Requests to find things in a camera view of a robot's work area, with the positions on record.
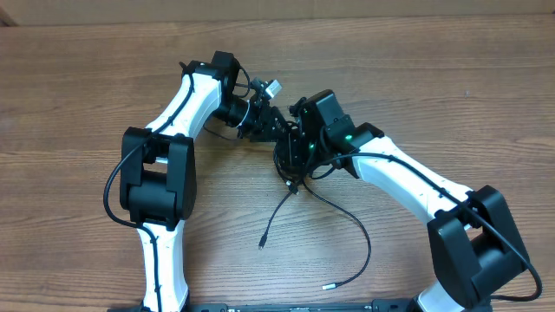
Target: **wire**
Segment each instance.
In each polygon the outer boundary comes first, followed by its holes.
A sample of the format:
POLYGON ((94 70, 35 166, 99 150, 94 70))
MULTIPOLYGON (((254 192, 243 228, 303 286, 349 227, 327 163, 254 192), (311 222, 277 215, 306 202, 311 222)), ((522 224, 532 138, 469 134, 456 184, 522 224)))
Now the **wire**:
POLYGON ((354 274, 352 277, 342 281, 342 282, 335 282, 335 283, 331 283, 328 285, 324 285, 322 287, 322 289, 327 290, 327 289, 335 289, 339 286, 342 286, 346 283, 350 283, 352 281, 354 281, 357 277, 359 277, 368 267, 368 263, 370 262, 370 256, 372 254, 372 244, 370 242, 370 236, 368 235, 368 232, 366 231, 366 228, 364 227, 364 225, 362 224, 362 222, 355 217, 355 215, 353 215, 352 213, 344 210, 343 208, 341 208, 340 206, 330 202, 328 199, 325 199, 323 197, 321 197, 320 195, 316 194, 314 191, 312 191, 304 182, 304 179, 302 180, 303 186, 306 189, 306 191, 308 191, 310 194, 312 194, 312 196, 314 196, 315 198, 318 198, 320 200, 322 200, 324 203, 338 209, 339 211, 341 211, 342 213, 346 214, 347 216, 349 216, 350 218, 352 218, 356 224, 358 224, 358 226, 361 228, 362 233, 364 233, 364 237, 366 237, 366 242, 368 243, 368 255, 366 256, 366 262, 364 263, 364 265, 362 266, 362 268, 356 273, 354 274))
POLYGON ((219 134, 219 133, 217 133, 213 130, 208 129, 205 125, 202 125, 202 128, 205 129, 205 131, 207 131, 208 133, 213 134, 213 135, 215 135, 215 136, 217 136, 221 139, 224 139, 224 140, 234 141, 234 140, 238 139, 238 138, 235 138, 235 139, 226 138, 225 136, 223 136, 223 135, 221 135, 221 134, 219 134))
MULTIPOLYGON (((186 67, 184 67, 185 64, 183 64, 182 62, 180 62, 180 65, 181 65, 181 67, 186 68, 186 67)), ((112 173, 110 173, 110 176, 108 177, 108 180, 106 181, 106 185, 104 186, 104 194, 103 194, 103 198, 102 198, 102 202, 104 204, 104 210, 106 211, 106 213, 108 214, 108 216, 112 220, 114 220, 118 224, 142 230, 142 231, 146 232, 146 234, 150 237, 150 243, 153 245, 153 253, 154 253, 154 292, 156 292, 156 297, 157 297, 157 301, 158 301, 158 311, 159 312, 162 311, 162 297, 161 297, 161 293, 160 293, 160 279, 158 277, 158 249, 157 249, 157 245, 156 245, 156 239, 157 238, 154 236, 154 234, 148 228, 144 227, 142 224, 136 224, 136 223, 133 223, 133 222, 124 221, 124 220, 116 217, 112 213, 112 210, 110 209, 110 203, 109 203, 108 200, 109 200, 110 188, 112 187, 112 183, 114 183, 115 177, 117 176, 118 172, 121 170, 121 167, 123 166, 123 164, 125 164, 125 162, 131 157, 131 155, 136 153, 140 148, 142 148, 146 143, 148 143, 148 141, 150 141, 153 138, 154 135, 159 134, 165 128, 167 128, 169 125, 171 125, 173 123, 173 121, 175 120, 175 118, 177 118, 177 116, 180 114, 180 112, 183 109, 183 107, 185 106, 185 104, 191 98, 191 95, 194 92, 193 73, 189 72, 188 75, 189 75, 189 90, 187 92, 187 95, 185 96, 185 99, 175 109, 175 112, 173 112, 173 114, 170 117, 168 117, 168 119, 166 120, 166 122, 162 126, 160 126, 158 129, 151 132, 140 144, 138 144, 136 147, 134 147, 131 150, 131 152, 129 152, 124 158, 122 158, 120 160, 120 162, 114 168, 112 173)))
POLYGON ((324 173, 323 175, 321 175, 321 176, 319 176, 319 177, 315 177, 315 178, 312 177, 312 174, 314 174, 314 172, 311 172, 311 173, 309 174, 309 177, 310 177, 311 179, 323 179, 323 178, 328 177, 328 176, 329 176, 330 174, 332 174, 335 170, 336 170, 336 168, 331 167, 326 173, 324 173))
POLYGON ((271 214, 270 220, 268 220, 268 226, 266 226, 266 231, 264 232, 264 235, 260 238, 260 242, 258 243, 258 248, 260 250, 264 248, 264 245, 266 244, 266 240, 268 239, 268 231, 270 230, 271 221, 276 216, 276 213, 278 213, 279 208, 281 208, 281 206, 291 196, 291 194, 292 194, 291 191, 287 192, 287 195, 285 195, 284 199, 282 199, 281 202, 279 202, 279 205, 277 205, 276 209, 274 210, 274 213, 271 214))
POLYGON ((328 165, 331 162, 336 161, 336 160, 348 159, 348 158, 353 158, 353 157, 374 157, 374 158, 380 158, 380 159, 387 159, 389 161, 393 161, 397 164, 400 164, 400 165, 406 167, 407 169, 409 169, 409 171, 414 173, 417 177, 421 178, 422 180, 424 180, 424 182, 426 182, 427 184, 432 186, 432 188, 434 188, 439 194, 441 194, 442 196, 445 196, 446 198, 448 198, 449 200, 451 200, 452 202, 457 204, 457 206, 464 209, 476 222, 478 222, 482 227, 487 229, 492 235, 494 235, 497 239, 499 239, 499 241, 501 241, 503 244, 505 244, 507 247, 509 247, 509 249, 511 249, 515 253, 515 255, 517 255, 517 257, 520 258, 520 261, 530 271, 530 273, 532 274, 532 277, 534 279, 534 282, 536 283, 536 290, 534 291, 534 293, 532 295, 529 295, 529 296, 496 295, 496 296, 491 296, 492 299, 512 301, 512 302, 530 302, 530 301, 538 299, 541 296, 543 285, 542 285, 542 282, 541 282, 541 278, 539 277, 539 273, 536 271, 536 269, 534 268, 532 263, 530 261, 528 261, 516 249, 516 247, 513 246, 513 244, 511 244, 501 233, 499 233, 495 228, 493 228, 493 226, 491 224, 489 224, 484 218, 482 218, 475 211, 470 209, 466 204, 459 201, 455 196, 451 195, 445 188, 440 187, 439 185, 437 185, 434 181, 432 181, 430 178, 428 178, 422 172, 418 171, 418 169, 414 168, 413 166, 411 166, 406 161, 398 159, 393 155, 384 155, 384 154, 380 154, 380 153, 351 153, 351 154, 346 154, 346 155, 339 155, 339 156, 336 156, 332 159, 327 159, 325 161, 322 161, 322 162, 314 165, 313 170, 316 170, 319 166, 328 165))
MULTIPOLYGON (((368 234, 368 232, 366 231, 366 228, 364 227, 364 224, 362 224, 362 222, 355 217, 352 213, 344 210, 343 208, 341 208, 340 206, 330 202, 329 200, 322 198, 320 195, 316 194, 315 192, 313 192, 304 182, 304 176, 306 176, 307 168, 310 166, 310 163, 312 162, 312 159, 314 157, 315 151, 318 149, 317 147, 318 142, 315 143, 315 146, 311 149, 309 158, 306 161, 306 164, 303 166, 303 168, 301 168, 301 172, 299 174, 299 180, 295 183, 292 183, 291 181, 293 181, 292 178, 285 176, 282 172, 281 169, 279 168, 278 165, 278 156, 276 153, 276 147, 274 147, 274 153, 273 153, 273 160, 274 160, 274 165, 276 166, 276 170, 277 173, 279 174, 279 176, 281 177, 281 179, 286 182, 285 184, 287 184, 287 186, 289 187, 289 192, 287 193, 287 195, 285 196, 285 198, 281 201, 281 203, 279 203, 279 205, 276 207, 276 209, 274 210, 274 212, 272 213, 270 220, 268 221, 268 226, 266 227, 266 231, 264 232, 264 235, 260 238, 260 242, 258 243, 258 248, 260 250, 262 250, 264 248, 264 245, 266 244, 266 240, 268 239, 268 232, 270 230, 270 225, 271 225, 271 221, 273 220, 273 218, 275 217, 276 213, 278 213, 279 208, 281 208, 281 206, 283 205, 283 203, 285 202, 285 200, 287 200, 287 198, 289 198, 289 196, 295 192, 298 192, 297 186, 298 185, 303 185, 304 188, 314 197, 316 197, 319 200, 322 200, 324 203, 331 205, 332 207, 338 209, 339 211, 345 213, 347 216, 349 216, 350 218, 352 218, 355 223, 358 224, 358 226, 361 228, 362 233, 364 234, 365 238, 366 238, 366 242, 368 243, 368 255, 366 256, 366 262, 364 263, 363 267, 352 277, 348 278, 345 281, 342 282, 336 282, 336 283, 331 283, 328 285, 324 285, 322 287, 322 289, 327 290, 327 289, 335 289, 337 287, 340 287, 346 283, 350 283, 352 281, 354 281, 357 277, 359 277, 368 267, 368 264, 370 262, 370 255, 372 253, 372 245, 370 243, 370 236, 368 234)), ((328 170, 325 174, 323 174, 320 177, 317 177, 316 179, 323 179, 327 176, 329 176, 333 171, 335 170, 335 168, 331 168, 330 170, 328 170)))
POLYGON ((239 96, 240 98, 245 98, 251 92, 251 77, 249 77, 249 74, 247 74, 243 66, 239 65, 239 69, 241 69, 243 71, 243 74, 245 74, 246 85, 244 85, 243 83, 235 83, 235 86, 246 88, 246 93, 239 96))

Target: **wood grain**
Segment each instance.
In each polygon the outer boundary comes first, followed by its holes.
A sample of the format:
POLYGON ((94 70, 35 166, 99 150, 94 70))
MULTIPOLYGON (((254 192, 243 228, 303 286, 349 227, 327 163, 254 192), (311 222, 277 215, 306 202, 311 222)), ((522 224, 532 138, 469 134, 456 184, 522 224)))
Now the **wood grain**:
POLYGON ((20 26, 550 14, 555 0, 0 0, 20 26))
MULTIPOLYGON (((103 311, 144 295, 137 234, 101 205, 123 131, 173 98, 178 61, 231 51, 251 76, 277 78, 285 109, 336 91, 355 123, 383 129, 445 177, 501 190, 555 309, 555 19, 553 16, 156 23, 0 29, 0 310, 103 311)), ((213 120, 209 127, 232 136, 213 120)), ((334 173, 315 191, 356 214, 372 238, 302 192, 285 194, 271 145, 202 133, 199 194, 186 227, 192 302, 367 302, 414 296, 434 280, 418 221, 372 185, 334 173)), ((126 217, 112 198, 117 214, 126 217)), ((528 294, 524 274, 503 293, 528 294)))

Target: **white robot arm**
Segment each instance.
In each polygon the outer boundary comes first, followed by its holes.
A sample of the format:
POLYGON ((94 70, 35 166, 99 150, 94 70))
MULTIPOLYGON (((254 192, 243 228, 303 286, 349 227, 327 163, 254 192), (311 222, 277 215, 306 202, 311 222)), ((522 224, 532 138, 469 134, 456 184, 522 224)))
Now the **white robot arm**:
MULTIPOLYGON (((194 92, 189 101, 177 115, 173 124, 161 131, 161 134, 174 136, 178 133, 196 140, 200 129, 221 102, 222 85, 210 75, 193 74, 194 92)), ((166 110, 153 122, 148 129, 158 129, 175 113, 175 110, 186 97, 189 90, 189 75, 184 75, 181 88, 166 110)), ((167 163, 167 158, 157 158, 157 162, 167 163)), ((165 225, 144 223, 158 238, 158 271, 160 279, 160 296, 163 311, 181 311, 186 304, 188 286, 183 272, 183 234, 185 220, 180 220, 173 231, 168 231, 165 225)), ((147 276, 147 291, 143 304, 146 307, 157 307, 158 299, 154 282, 153 246, 150 237, 142 230, 137 230, 142 242, 145 273, 147 276)))
POLYGON ((159 311, 161 306, 165 312, 181 312, 187 308, 183 233, 196 195, 193 142, 211 115, 228 126, 238 127, 240 135, 246 134, 251 141, 277 142, 275 157, 281 159, 280 165, 291 172, 298 172, 305 162, 310 162, 308 154, 314 142, 325 144, 327 141, 329 147, 318 155, 317 160, 337 155, 352 156, 329 163, 377 185, 428 227, 438 282, 419 294, 412 301, 414 304, 403 311, 460 312, 464 307, 483 302, 485 294, 491 295, 523 270, 530 269, 510 253, 511 248, 493 243, 492 237, 486 233, 480 241, 472 242, 464 234, 465 229, 476 224, 469 222, 468 215, 460 212, 462 209, 456 208, 471 205, 499 228, 499 232, 510 236, 509 240, 516 249, 510 247, 524 254, 521 259, 527 257, 506 203, 493 188, 474 192, 410 158, 370 124, 355 128, 330 90, 308 100, 302 99, 290 107, 291 115, 296 118, 295 127, 291 127, 281 113, 268 104, 281 88, 276 81, 252 81, 250 87, 256 93, 249 101, 232 94, 239 68, 231 54, 221 52, 216 53, 212 63, 191 62, 184 67, 179 92, 160 117, 146 129, 130 128, 124 135, 122 158, 130 160, 121 167, 121 205, 130 211, 132 222, 142 224, 156 237, 152 241, 150 235, 138 230, 147 276, 147 292, 141 309, 148 307, 151 311, 159 311), (182 107, 191 89, 190 77, 194 81, 194 91, 182 107), (161 128, 170 117, 173 122, 161 128), (154 130, 159 134, 152 136, 150 133, 154 130), (134 151, 131 146, 136 146, 137 142, 143 145, 142 153, 128 157, 128 153, 133 153, 129 151, 134 151), (358 153, 388 155, 401 161, 357 156, 358 153), (167 175, 144 170, 142 163, 154 161, 168 165, 167 175), (435 186, 417 176, 415 170, 428 177, 435 186), (463 263, 458 261, 459 255, 465 255, 463 263), (504 270, 494 270, 493 265, 504 270))

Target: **black mounting bracket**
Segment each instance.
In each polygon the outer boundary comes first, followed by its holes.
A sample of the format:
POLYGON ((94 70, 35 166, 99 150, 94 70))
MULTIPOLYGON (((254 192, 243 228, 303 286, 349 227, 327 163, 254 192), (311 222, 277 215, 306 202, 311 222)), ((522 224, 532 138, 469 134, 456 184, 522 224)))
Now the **black mounting bracket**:
MULTIPOLYGON (((467 205, 505 237, 526 259, 528 253, 503 195, 490 185, 468 193, 467 205)), ((480 305, 526 267, 520 258, 494 235, 483 229, 472 241, 465 225, 465 210, 438 211, 428 222, 434 272, 445 291, 460 306, 480 305)))
POLYGON ((189 218, 197 196, 193 139, 183 134, 157 134, 146 144, 149 129, 130 127, 123 135, 121 157, 143 145, 121 167, 120 203, 131 221, 163 224, 173 231, 189 218), (167 173, 145 170, 157 158, 167 159, 167 173))
MULTIPOLYGON (((382 130, 368 122, 355 127, 350 116, 343 112, 332 90, 324 90, 309 99, 299 101, 290 107, 290 113, 298 120, 304 133, 301 139, 305 159, 310 153, 310 143, 328 142, 327 152, 316 155, 315 162, 338 155, 356 153, 362 145, 384 135, 382 130)), ((358 179, 356 170, 352 166, 352 159, 337 160, 332 165, 336 169, 345 169, 358 179)))
POLYGON ((232 53, 216 51, 211 62, 191 61, 183 68, 181 78, 187 72, 210 75, 215 80, 222 82, 222 101, 230 101, 241 65, 232 53))

